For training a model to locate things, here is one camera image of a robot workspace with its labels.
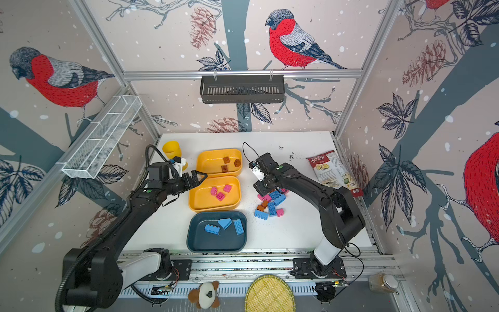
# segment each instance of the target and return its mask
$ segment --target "red bird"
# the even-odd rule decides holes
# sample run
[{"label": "red bird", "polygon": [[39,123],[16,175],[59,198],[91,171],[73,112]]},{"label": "red bird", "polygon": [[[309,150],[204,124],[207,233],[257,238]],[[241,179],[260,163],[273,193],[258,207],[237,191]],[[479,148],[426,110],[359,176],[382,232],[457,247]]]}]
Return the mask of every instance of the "red bird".
[{"label": "red bird", "polygon": [[60,61],[41,54],[31,47],[22,47],[10,55],[10,66],[17,79],[22,77],[54,104],[83,108],[97,97],[97,89],[107,78],[114,77],[102,70],[90,69],[76,62]]},{"label": "red bird", "polygon": [[326,63],[346,69],[333,62],[315,43],[315,39],[301,29],[290,10],[280,8],[273,11],[265,25],[270,26],[270,50],[284,64],[282,69],[288,66],[305,69],[305,66],[312,63]]},{"label": "red bird", "polygon": [[467,237],[462,239],[469,242],[478,253],[476,262],[482,262],[482,252],[485,248],[499,244],[499,132],[477,149],[466,162],[464,181],[466,200],[456,200],[449,197],[445,186],[437,184],[444,189],[447,204],[454,201],[468,207],[477,220],[488,231],[491,238],[483,246],[477,247]]}]

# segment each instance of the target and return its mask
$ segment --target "dark teal tray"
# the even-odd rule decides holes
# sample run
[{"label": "dark teal tray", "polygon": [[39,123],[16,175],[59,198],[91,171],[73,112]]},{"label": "dark teal tray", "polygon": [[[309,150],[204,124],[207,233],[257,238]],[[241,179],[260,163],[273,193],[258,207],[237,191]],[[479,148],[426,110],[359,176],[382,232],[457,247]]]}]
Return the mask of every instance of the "dark teal tray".
[{"label": "dark teal tray", "polygon": [[[231,218],[233,221],[224,230],[218,220]],[[234,220],[241,219],[244,233],[236,234]],[[211,224],[220,227],[218,235],[205,231],[205,225]],[[244,214],[239,211],[206,211],[196,214],[189,225],[187,233],[187,248],[194,253],[234,253],[246,245],[247,221]]]}]

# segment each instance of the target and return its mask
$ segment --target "glass jar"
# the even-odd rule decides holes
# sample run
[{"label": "glass jar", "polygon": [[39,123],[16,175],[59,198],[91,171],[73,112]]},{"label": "glass jar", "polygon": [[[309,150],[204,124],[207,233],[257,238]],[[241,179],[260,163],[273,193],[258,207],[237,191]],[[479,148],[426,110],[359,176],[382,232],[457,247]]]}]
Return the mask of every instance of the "glass jar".
[{"label": "glass jar", "polygon": [[369,277],[369,289],[374,293],[394,293],[398,286],[399,282],[390,274],[380,272]]}]

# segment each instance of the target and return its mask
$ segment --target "wall-mounted basket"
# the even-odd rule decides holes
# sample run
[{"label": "wall-mounted basket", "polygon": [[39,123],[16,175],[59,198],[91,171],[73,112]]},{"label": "wall-mounted basket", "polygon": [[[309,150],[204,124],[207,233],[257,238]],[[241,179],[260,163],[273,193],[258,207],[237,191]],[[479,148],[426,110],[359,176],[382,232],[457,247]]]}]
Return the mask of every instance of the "wall-mounted basket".
[{"label": "wall-mounted basket", "polygon": [[271,79],[267,75],[203,76],[200,94],[205,104],[281,103],[284,76],[273,75]]},{"label": "wall-mounted basket", "polygon": [[109,112],[100,121],[90,124],[97,125],[62,168],[70,178],[95,179],[142,107],[140,98],[135,95],[122,95],[114,100]]}]

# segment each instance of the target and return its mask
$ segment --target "yellow cup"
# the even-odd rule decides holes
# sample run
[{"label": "yellow cup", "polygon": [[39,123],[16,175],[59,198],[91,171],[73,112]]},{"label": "yellow cup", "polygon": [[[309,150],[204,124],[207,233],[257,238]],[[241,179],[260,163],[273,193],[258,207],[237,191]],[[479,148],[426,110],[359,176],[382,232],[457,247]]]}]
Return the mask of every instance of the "yellow cup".
[{"label": "yellow cup", "polygon": [[[180,145],[177,141],[166,142],[166,144],[163,145],[163,152],[168,159],[173,159],[173,157],[182,157],[182,150],[180,149]],[[185,170],[187,166],[188,164],[186,161],[186,164],[183,166],[182,170]]]}]

